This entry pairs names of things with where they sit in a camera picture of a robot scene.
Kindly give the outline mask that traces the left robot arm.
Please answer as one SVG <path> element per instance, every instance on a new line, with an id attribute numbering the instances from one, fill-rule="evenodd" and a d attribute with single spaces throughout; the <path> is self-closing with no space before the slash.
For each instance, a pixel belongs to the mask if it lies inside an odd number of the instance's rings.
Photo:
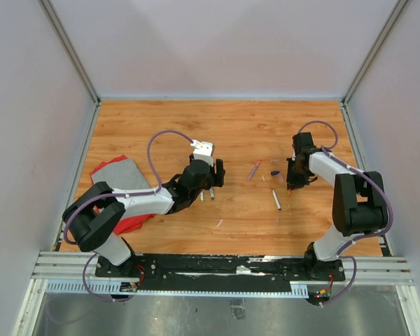
<path id="1" fill-rule="evenodd" d="M 82 252 L 97 253 L 119 276 L 128 277 L 135 271 L 136 260 L 130 246 L 114 232 L 117 224 L 136 216 L 178 213 L 190 207 L 203 190 L 223 187 L 224 178 L 222 159 L 215 164 L 192 159 L 158 190 L 112 189 L 98 182 L 62 214 L 64 240 Z"/>

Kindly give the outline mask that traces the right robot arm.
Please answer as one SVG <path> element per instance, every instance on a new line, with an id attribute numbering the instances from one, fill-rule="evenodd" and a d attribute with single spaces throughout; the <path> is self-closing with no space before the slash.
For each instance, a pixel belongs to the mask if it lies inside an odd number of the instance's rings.
<path id="1" fill-rule="evenodd" d="M 332 224 L 310 243 L 301 270 L 312 279 L 327 279 L 340 265 L 343 253 L 357 241 L 375 237 L 390 224 L 389 201 L 382 175 L 362 171 L 324 148 L 302 150 L 287 159 L 287 190 L 297 190 L 322 178 L 333 187 Z"/>

